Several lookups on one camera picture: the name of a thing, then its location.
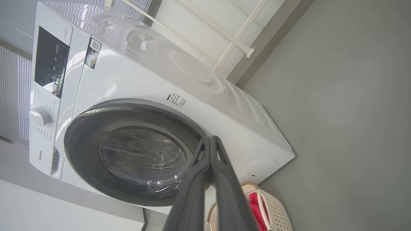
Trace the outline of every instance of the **plastic laundry basket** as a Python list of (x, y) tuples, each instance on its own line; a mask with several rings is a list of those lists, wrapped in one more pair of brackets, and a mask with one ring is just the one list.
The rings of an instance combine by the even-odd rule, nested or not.
[[(265, 205), (267, 207), (269, 217), (263, 214), (263, 218), (266, 224), (271, 226), (271, 230), (273, 231), (292, 231), (293, 228), (291, 227), (290, 219), (284, 209), (284, 206), (281, 204), (277, 198), (273, 197), (269, 193), (261, 190), (260, 187), (250, 181), (246, 181), (241, 183), (242, 191), (244, 192), (247, 201), (250, 201), (250, 195), (252, 193), (260, 194), (259, 196), (259, 205), (261, 205), (261, 197), (263, 197)], [(213, 204), (210, 211), (208, 212), (207, 221), (205, 223), (205, 231), (217, 231), (217, 211), (216, 203)]]

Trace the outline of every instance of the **red cloth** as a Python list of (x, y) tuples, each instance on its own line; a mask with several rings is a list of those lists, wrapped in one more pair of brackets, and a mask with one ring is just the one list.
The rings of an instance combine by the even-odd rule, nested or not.
[[(257, 193), (252, 193), (250, 195), (250, 200), (251, 201), (248, 202), (248, 204), (250, 205), (251, 211), (254, 214), (258, 228), (260, 229), (260, 231), (267, 231), (267, 226), (264, 223), (263, 216), (261, 215), (261, 212), (260, 212), (260, 207), (258, 206)], [(266, 216), (268, 219), (268, 212), (267, 212), (266, 204), (263, 198), (261, 198), (261, 200), (263, 201), (264, 211), (266, 212)]]

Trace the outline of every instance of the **washing machine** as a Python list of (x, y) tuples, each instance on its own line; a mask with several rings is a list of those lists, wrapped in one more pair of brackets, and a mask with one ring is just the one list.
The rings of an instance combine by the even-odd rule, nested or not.
[[(114, 7), (39, 2), (30, 163), (80, 187), (169, 213), (199, 140), (218, 136), (239, 181), (294, 158), (262, 105)], [(215, 188), (205, 193), (215, 202)]]

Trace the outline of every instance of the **control panel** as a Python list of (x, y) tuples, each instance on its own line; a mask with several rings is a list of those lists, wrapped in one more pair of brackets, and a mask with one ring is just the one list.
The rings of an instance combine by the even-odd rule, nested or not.
[(34, 81), (61, 98), (69, 46), (39, 27)]
[(33, 83), (30, 109), (30, 163), (47, 175), (59, 165), (54, 140), (60, 99)]

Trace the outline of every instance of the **label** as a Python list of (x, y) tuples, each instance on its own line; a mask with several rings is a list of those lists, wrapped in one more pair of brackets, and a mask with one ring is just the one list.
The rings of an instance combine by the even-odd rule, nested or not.
[(88, 43), (87, 54), (85, 56), (84, 64), (94, 69), (102, 44), (95, 39), (90, 38)]
[(167, 101), (176, 105), (177, 107), (182, 107), (187, 102), (187, 99), (181, 97), (181, 95), (177, 93), (172, 93), (168, 95)]
[(91, 47), (91, 49), (99, 52), (101, 46), (102, 46), (101, 43), (97, 42), (95, 39), (91, 39), (91, 41), (90, 41), (90, 47)]

